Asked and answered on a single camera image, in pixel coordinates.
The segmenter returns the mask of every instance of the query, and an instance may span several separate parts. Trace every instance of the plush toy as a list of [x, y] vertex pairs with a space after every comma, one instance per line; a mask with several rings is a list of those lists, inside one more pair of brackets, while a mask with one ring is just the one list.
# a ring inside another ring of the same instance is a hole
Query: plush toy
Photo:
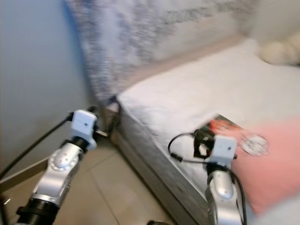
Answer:
[[300, 31], [284, 41], [267, 43], [259, 56], [270, 64], [300, 65]]

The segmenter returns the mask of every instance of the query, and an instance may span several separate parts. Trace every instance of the cable connector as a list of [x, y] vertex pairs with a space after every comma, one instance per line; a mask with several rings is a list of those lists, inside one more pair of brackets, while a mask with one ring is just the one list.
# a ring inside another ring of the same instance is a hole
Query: cable connector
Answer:
[[173, 159], [176, 159], [178, 162], [182, 162], [182, 160], [183, 160], [183, 157], [182, 156], [180, 156], [180, 155], [178, 155], [178, 154], [176, 154], [176, 153], [171, 153], [170, 154], [170, 156], [173, 158]]

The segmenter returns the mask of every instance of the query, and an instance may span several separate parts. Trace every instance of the pink cloth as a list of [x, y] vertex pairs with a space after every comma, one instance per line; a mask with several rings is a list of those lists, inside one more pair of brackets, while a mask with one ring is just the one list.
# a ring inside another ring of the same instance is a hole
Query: pink cloth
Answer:
[[246, 131], [216, 131], [238, 141], [232, 167], [255, 213], [300, 191], [300, 118]]

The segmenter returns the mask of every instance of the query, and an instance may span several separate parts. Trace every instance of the bed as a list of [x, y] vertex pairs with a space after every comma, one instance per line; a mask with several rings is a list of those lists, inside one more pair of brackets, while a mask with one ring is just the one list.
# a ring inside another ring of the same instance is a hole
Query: bed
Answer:
[[[119, 147], [179, 225], [207, 224], [207, 175], [201, 165], [170, 159], [167, 145], [175, 135], [199, 128], [215, 113], [243, 127], [300, 114], [300, 68], [267, 64], [257, 49], [246, 39], [118, 95]], [[183, 138], [173, 149], [192, 158], [193, 140]], [[298, 196], [259, 218], [247, 207], [249, 224], [299, 224], [299, 206]]]

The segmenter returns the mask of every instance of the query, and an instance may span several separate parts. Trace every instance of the mattress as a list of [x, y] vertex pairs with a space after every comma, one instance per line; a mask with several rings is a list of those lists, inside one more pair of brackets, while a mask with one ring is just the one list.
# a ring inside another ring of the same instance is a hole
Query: mattress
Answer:
[[[161, 158], [168, 160], [160, 163], [173, 165], [204, 196], [207, 175], [203, 167], [177, 164], [167, 155], [168, 142], [175, 135], [193, 131], [216, 112], [243, 127], [300, 114], [299, 67], [267, 64], [257, 57], [257, 49], [257, 43], [247, 39], [148, 78], [121, 93], [118, 101], [124, 118], [122, 132], [142, 154], [158, 150]], [[189, 137], [175, 141], [172, 147], [185, 158], [193, 156], [193, 140]], [[300, 204], [299, 198], [289, 202], [284, 206]], [[248, 212], [253, 223], [260, 221]], [[286, 224], [299, 222], [299, 218], [290, 215], [286, 219], [291, 220]]]

